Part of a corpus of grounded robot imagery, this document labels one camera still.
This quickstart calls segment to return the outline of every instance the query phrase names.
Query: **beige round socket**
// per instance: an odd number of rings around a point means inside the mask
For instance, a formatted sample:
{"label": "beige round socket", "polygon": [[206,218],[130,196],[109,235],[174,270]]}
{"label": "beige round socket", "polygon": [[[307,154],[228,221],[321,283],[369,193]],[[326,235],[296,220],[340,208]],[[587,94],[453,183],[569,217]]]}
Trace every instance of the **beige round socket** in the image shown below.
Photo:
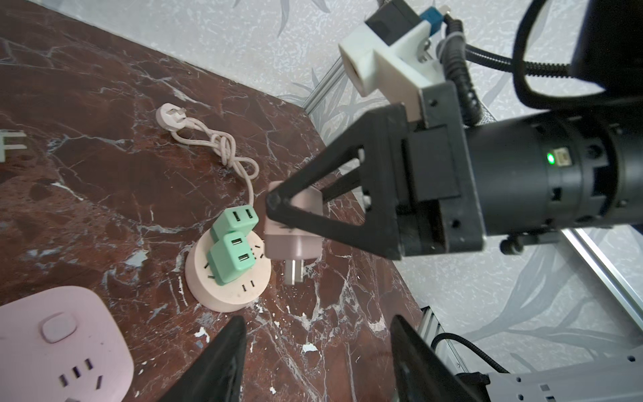
{"label": "beige round socket", "polygon": [[214,245],[210,232],[203,233],[192,247],[185,262],[185,278],[194,298],[208,309],[220,313],[241,310],[258,298],[268,286],[272,272],[270,260],[264,254],[264,241],[255,233],[246,236],[255,256],[255,265],[239,278],[223,286],[211,278],[212,270],[206,254]]}

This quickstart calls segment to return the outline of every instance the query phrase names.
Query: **green charger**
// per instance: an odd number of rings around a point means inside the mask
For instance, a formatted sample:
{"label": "green charger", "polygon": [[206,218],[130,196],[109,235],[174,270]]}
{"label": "green charger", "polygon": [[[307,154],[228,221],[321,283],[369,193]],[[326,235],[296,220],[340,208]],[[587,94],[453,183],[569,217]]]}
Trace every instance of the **green charger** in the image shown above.
{"label": "green charger", "polygon": [[226,208],[212,224],[210,236],[214,246],[206,258],[220,286],[239,278],[255,265],[246,236],[258,222],[254,208],[242,205]]}

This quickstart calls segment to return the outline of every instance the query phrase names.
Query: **marble table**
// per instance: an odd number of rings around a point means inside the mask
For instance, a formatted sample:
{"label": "marble table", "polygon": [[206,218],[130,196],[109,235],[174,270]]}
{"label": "marble table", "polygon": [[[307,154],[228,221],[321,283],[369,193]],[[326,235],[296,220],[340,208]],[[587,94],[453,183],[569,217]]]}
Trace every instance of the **marble table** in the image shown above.
{"label": "marble table", "polygon": [[[28,148],[0,164],[0,304],[55,286],[99,294],[134,358],[126,401],[157,400],[229,320],[192,297],[183,263],[214,218],[246,200],[243,181],[210,150],[157,127],[165,102],[232,133],[258,161],[261,218],[267,184],[323,149],[297,106],[33,3],[2,1],[0,130],[24,131]],[[363,220],[352,195],[329,208]],[[266,291],[239,312],[248,323],[243,400],[389,400],[388,324],[395,314],[421,318],[408,288],[390,261],[336,242],[307,263],[294,287],[274,263]]]}

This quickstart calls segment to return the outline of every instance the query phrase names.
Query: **pink button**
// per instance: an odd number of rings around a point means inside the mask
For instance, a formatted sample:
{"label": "pink button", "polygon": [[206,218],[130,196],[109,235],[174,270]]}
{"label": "pink button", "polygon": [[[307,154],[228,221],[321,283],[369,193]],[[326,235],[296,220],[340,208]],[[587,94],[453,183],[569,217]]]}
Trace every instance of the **pink button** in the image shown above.
{"label": "pink button", "polygon": [[56,343],[76,331],[76,320],[69,313],[60,313],[42,324],[42,337],[49,343]]}

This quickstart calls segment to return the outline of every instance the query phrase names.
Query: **pink power strip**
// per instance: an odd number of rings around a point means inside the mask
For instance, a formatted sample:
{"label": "pink power strip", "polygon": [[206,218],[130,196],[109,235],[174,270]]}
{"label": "pink power strip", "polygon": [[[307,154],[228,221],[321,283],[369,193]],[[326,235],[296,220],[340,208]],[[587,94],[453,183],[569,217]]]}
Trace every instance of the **pink power strip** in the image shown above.
{"label": "pink power strip", "polygon": [[91,290],[62,286],[0,307],[0,399],[120,402],[134,362]]}

